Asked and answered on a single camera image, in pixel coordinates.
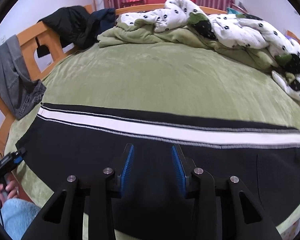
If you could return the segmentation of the left light blue sleeve forearm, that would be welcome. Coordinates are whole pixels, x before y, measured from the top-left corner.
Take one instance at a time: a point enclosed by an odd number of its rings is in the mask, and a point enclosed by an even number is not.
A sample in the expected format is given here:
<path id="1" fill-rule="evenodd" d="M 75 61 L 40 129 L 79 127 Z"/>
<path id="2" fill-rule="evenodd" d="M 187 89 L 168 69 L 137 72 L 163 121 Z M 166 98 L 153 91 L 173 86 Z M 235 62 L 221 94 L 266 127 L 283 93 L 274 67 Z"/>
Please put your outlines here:
<path id="1" fill-rule="evenodd" d="M 23 199 L 8 199 L 1 208 L 4 228 L 11 239 L 20 240 L 30 226 L 40 207 Z"/>

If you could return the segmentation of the person's left hand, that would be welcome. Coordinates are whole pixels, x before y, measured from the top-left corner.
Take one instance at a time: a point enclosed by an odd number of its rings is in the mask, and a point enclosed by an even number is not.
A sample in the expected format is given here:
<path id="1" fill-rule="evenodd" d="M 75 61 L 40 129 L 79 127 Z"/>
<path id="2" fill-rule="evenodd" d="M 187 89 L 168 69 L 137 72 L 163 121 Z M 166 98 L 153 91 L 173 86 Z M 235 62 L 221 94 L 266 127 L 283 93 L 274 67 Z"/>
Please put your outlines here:
<path id="1" fill-rule="evenodd" d="M 6 186 L 4 184 L 0 184 L 0 201 L 2 204 L 4 204 L 6 200 L 19 198 L 19 183 L 14 175 L 8 173 L 6 179 Z"/>

